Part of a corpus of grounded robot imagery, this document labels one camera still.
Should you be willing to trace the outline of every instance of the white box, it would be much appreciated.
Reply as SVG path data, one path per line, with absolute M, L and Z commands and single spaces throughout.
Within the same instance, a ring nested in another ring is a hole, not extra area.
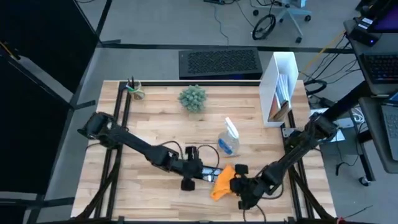
M 299 70 L 297 69 L 296 59 L 293 52 L 274 52 L 269 61 L 266 71 L 262 74 L 260 82 L 260 103 L 262 111 L 262 120 L 264 126 L 267 128 L 274 128 L 281 126 L 284 122 L 269 121 L 269 113 L 271 112 L 272 100 L 274 99 L 276 85 L 279 74 L 286 74 L 288 77 L 288 94 L 289 103 L 292 101 L 294 88 L 296 86 L 297 78 L 299 77 Z

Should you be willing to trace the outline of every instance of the wooden table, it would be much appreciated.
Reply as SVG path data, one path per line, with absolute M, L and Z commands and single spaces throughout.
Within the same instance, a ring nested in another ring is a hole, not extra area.
M 119 82 L 116 81 L 104 82 L 97 111 L 113 114 L 118 86 Z M 280 129 L 264 128 L 262 123 L 258 86 L 203 86 L 208 99 L 205 103 L 206 110 L 200 114 L 187 113 L 180 106 L 177 97 L 185 86 L 143 88 L 146 98 L 131 102 L 127 127 L 130 132 L 150 144 L 175 140 L 183 148 L 201 144 L 216 146 L 218 134 L 226 129 L 223 120 L 229 116 L 240 134 L 240 156 L 227 158 L 220 153 L 220 167 L 226 164 L 247 164 L 249 176 L 252 176 L 266 164 L 277 161 L 284 155 Z M 124 96 L 121 103 L 120 118 L 125 98 Z M 296 126 L 303 128 L 308 121 L 310 109 L 302 81 L 298 81 L 295 88 L 293 113 Z M 174 144 L 168 144 L 167 147 L 178 151 Z M 105 151 L 99 145 L 87 150 L 72 216 L 78 215 L 98 190 Z M 206 165 L 215 166 L 213 150 L 203 148 L 200 153 Z M 303 158 L 303 163 L 310 190 L 322 206 L 331 215 L 335 215 L 320 153 L 310 151 Z M 158 221 L 243 220 L 237 196 L 227 195 L 214 202 L 210 198 L 213 184 L 195 180 L 195 191 L 184 192 L 180 190 L 181 179 L 181 176 L 152 167 L 144 156 L 124 146 L 112 218 L 115 220 L 118 216 L 124 216 L 126 220 Z M 285 176 L 284 186 L 281 198 L 261 200 L 258 204 L 266 213 L 268 221 L 295 217 L 288 175 Z M 102 216 L 105 216 L 108 197 L 109 190 L 104 196 Z M 303 214 L 306 214 L 302 195 L 300 203 Z M 248 221 L 263 219 L 256 208 L 248 210 L 246 218 Z

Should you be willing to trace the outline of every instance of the white spray cap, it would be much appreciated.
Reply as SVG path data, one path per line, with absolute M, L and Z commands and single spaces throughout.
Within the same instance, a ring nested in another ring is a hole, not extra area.
M 225 125 L 232 138 L 238 139 L 239 138 L 238 130 L 236 129 L 235 125 L 232 123 L 229 117 L 225 118 Z

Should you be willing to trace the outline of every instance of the spray bottle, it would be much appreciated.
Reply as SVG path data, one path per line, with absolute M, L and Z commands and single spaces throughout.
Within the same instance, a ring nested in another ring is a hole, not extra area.
M 239 149 L 239 133 L 229 117 L 225 118 L 227 131 L 218 135 L 218 150 L 224 151 L 228 156 L 235 156 Z

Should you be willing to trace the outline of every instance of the small cup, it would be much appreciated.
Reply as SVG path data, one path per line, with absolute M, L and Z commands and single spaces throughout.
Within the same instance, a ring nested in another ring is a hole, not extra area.
M 141 82 L 138 80 L 134 81 L 134 90 L 131 90 L 130 88 L 127 88 L 128 92 L 132 96 L 133 100 L 143 100 L 145 98 L 145 93 L 144 91 L 141 90 Z

